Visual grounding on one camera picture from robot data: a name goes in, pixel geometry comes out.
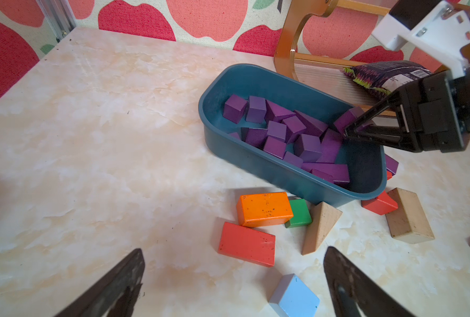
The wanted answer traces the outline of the natural wood triangle block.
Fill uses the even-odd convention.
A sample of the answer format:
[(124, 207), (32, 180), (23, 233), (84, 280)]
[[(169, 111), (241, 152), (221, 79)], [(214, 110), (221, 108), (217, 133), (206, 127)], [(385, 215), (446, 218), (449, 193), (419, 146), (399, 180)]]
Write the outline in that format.
[(321, 246), (343, 213), (326, 202), (322, 202), (311, 211), (312, 222), (307, 226), (302, 255), (312, 254)]

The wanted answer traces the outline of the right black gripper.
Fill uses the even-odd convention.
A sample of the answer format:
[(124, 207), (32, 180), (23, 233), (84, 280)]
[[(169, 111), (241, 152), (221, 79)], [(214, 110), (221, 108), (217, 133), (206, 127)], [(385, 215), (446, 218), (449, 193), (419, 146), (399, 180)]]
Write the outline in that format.
[[(377, 125), (384, 111), (397, 126)], [(450, 71), (408, 83), (349, 124), (344, 136), (411, 153), (464, 151), (470, 140), (470, 69), (453, 79)]]

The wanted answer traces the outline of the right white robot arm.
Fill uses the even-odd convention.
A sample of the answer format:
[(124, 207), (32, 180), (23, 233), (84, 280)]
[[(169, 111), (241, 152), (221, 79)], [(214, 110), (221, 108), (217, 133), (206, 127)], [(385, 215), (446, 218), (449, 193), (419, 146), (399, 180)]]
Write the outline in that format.
[(447, 1), (398, 1), (372, 35), (387, 49), (405, 43), (441, 62), (446, 71), (398, 87), (348, 125), (344, 135), (419, 153), (466, 149), (470, 140), (470, 19)]

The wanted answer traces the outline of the purple snack bag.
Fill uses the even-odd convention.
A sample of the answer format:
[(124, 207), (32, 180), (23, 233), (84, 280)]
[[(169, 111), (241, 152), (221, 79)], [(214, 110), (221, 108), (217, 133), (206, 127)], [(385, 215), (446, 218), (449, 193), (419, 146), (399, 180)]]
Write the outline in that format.
[(420, 64), (410, 61), (376, 62), (344, 67), (343, 73), (379, 100), (407, 83), (432, 74)]

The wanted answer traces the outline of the green block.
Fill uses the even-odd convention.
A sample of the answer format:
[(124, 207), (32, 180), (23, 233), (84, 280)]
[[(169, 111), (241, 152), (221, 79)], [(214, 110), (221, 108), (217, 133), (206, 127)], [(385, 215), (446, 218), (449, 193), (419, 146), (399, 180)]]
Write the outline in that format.
[(312, 223), (312, 217), (304, 199), (292, 199), (289, 203), (293, 217), (285, 223), (286, 228), (303, 227)]

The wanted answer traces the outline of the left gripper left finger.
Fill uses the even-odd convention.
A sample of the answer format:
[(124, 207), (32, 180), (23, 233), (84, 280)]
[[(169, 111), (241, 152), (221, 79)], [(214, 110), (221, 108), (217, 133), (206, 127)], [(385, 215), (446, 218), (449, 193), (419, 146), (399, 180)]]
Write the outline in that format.
[(144, 271), (142, 250), (136, 248), (57, 316), (132, 316)]

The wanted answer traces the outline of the red arch block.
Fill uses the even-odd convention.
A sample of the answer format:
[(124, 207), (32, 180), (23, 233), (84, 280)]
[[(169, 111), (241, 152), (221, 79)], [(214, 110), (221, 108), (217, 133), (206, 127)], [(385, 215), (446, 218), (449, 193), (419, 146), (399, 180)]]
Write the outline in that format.
[(386, 215), (397, 210), (398, 203), (384, 190), (376, 198), (362, 201), (361, 206), (377, 215)]

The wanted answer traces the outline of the lone purple cube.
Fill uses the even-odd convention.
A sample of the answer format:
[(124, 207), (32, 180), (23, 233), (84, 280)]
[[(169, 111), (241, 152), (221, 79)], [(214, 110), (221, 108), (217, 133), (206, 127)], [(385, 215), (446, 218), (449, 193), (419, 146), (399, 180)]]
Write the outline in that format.
[(345, 137), (346, 127), (354, 123), (354, 121), (358, 119), (358, 117), (362, 116), (364, 113), (364, 110), (360, 107), (354, 107), (349, 109), (334, 122), (335, 129), (337, 129), (337, 131), (343, 137)]

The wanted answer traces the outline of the purple cube pile top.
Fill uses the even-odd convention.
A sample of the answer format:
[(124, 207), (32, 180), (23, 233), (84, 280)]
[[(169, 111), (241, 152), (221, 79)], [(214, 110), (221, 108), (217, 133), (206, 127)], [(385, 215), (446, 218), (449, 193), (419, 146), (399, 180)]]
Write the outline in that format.
[(399, 162), (390, 157), (389, 155), (385, 155), (385, 161), (386, 161), (386, 169), (389, 173), (395, 175), (398, 170)]

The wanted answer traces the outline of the teal plastic storage bin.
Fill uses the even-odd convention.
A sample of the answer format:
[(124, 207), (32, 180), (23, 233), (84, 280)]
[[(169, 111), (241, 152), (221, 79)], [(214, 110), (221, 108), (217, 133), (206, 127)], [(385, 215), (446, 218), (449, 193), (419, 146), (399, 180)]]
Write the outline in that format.
[(231, 95), (261, 96), (289, 110), (331, 124), (352, 105), (298, 81), (253, 64), (227, 67), (199, 100), (205, 142), (216, 156), (305, 200), (334, 207), (376, 198), (386, 188), (384, 149), (377, 144), (346, 140), (336, 162), (347, 165), (350, 183), (337, 186), (231, 136), (237, 125), (223, 118)]

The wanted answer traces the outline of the purple triangle block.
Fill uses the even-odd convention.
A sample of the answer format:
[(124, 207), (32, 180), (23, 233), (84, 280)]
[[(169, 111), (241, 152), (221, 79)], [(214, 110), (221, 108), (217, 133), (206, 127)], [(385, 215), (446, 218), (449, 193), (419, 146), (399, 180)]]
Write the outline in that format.
[(295, 110), (297, 118), (306, 126), (306, 134), (321, 137), (328, 129), (328, 125), (318, 119), (313, 118), (303, 112)]

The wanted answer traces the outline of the light blue block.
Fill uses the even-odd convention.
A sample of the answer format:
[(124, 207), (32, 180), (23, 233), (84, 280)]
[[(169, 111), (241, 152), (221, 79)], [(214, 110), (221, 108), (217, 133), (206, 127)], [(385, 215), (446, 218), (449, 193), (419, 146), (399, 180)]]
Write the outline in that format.
[(297, 275), (289, 274), (281, 278), (269, 304), (279, 316), (313, 317), (320, 300)]

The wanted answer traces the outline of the purple wedge block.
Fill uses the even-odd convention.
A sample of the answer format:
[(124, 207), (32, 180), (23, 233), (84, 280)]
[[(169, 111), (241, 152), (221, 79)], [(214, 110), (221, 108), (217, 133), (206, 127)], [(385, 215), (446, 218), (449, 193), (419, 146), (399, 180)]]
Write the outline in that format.
[(267, 112), (265, 114), (265, 121), (268, 123), (282, 122), (282, 120), (295, 116), (296, 114), (272, 101), (266, 100)]

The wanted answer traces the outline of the natural wood short block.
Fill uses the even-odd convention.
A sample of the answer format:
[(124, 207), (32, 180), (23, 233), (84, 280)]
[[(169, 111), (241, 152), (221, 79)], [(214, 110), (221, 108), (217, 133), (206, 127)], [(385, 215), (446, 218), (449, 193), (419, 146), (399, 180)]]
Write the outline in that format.
[(416, 193), (395, 188), (389, 191), (388, 195), (398, 204), (395, 211), (386, 214), (393, 239), (408, 244), (424, 243), (435, 239)]

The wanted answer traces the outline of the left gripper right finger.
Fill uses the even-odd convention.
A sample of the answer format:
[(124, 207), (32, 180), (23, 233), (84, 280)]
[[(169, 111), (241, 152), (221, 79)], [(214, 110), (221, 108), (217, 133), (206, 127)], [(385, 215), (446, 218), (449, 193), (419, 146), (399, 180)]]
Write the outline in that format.
[(412, 316), (337, 248), (327, 248), (324, 271), (336, 316)]

